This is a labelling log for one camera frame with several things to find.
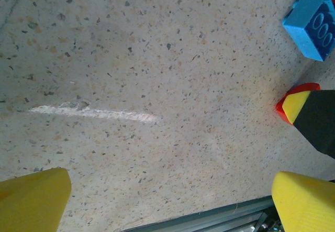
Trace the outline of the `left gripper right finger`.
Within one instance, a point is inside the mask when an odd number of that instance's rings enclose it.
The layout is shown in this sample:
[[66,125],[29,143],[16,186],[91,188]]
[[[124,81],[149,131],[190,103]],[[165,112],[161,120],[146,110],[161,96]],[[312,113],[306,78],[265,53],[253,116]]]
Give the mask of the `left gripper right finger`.
[[272,199],[285,231],[334,231],[334,183],[278,172]]

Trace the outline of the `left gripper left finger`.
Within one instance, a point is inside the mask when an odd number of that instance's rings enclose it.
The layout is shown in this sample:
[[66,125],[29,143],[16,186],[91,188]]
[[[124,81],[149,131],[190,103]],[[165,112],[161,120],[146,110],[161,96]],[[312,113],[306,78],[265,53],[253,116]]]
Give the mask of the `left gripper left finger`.
[[65,168],[1,182],[1,231],[57,231],[71,193]]

